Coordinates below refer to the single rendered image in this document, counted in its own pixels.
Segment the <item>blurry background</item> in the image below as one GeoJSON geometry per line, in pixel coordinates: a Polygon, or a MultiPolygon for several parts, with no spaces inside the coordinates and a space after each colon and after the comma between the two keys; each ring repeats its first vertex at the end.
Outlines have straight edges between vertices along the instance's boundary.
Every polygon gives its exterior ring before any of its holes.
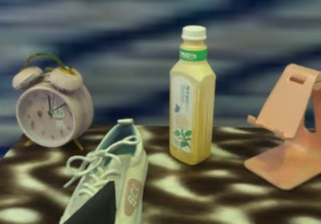
{"type": "MultiPolygon", "coordinates": [[[[321,70],[320,7],[321,0],[0,0],[0,152],[21,135],[12,77],[36,52],[83,74],[96,124],[168,125],[169,71],[185,25],[208,29],[214,124],[247,127],[287,64],[321,70]]],[[[311,111],[307,120],[311,127],[311,111]]]]}

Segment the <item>juice bottle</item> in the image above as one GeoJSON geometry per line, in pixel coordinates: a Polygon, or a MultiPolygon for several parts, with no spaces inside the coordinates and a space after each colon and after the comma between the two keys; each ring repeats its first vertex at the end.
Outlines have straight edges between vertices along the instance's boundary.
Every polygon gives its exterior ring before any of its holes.
{"type": "Polygon", "coordinates": [[[170,153],[196,165],[211,154],[216,75],[207,62],[206,28],[186,26],[170,71],[170,153]]]}

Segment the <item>bottle neck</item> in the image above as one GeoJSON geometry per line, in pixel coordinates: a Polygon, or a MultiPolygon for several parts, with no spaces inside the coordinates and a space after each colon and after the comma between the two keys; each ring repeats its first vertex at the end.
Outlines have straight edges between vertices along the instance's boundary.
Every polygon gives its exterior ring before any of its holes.
{"type": "Polygon", "coordinates": [[[188,62],[201,62],[207,60],[207,46],[204,40],[184,40],[180,47],[180,59],[188,62]]]}

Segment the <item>white sneaker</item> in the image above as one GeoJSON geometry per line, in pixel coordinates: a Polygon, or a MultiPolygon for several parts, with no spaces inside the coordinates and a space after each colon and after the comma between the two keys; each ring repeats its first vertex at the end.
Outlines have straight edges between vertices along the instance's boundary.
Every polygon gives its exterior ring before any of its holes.
{"type": "Polygon", "coordinates": [[[141,224],[142,193],[148,161],[132,119],[118,120],[97,149],[67,161],[73,178],[81,178],[60,224],[141,224]],[[82,160],[79,169],[70,164],[82,160]]]}

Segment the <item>tabletop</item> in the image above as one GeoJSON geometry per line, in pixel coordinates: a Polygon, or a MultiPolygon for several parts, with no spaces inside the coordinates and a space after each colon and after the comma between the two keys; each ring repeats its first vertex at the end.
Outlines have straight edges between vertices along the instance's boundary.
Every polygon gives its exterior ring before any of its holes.
{"type": "MultiPolygon", "coordinates": [[[[22,136],[0,161],[0,223],[57,224],[76,183],[65,163],[94,150],[111,127],[91,127],[76,145],[25,147],[22,136]]],[[[214,128],[211,157],[196,166],[169,154],[168,127],[139,126],[149,160],[142,224],[321,223],[321,176],[279,190],[243,162],[281,142],[257,128],[214,128]]]]}

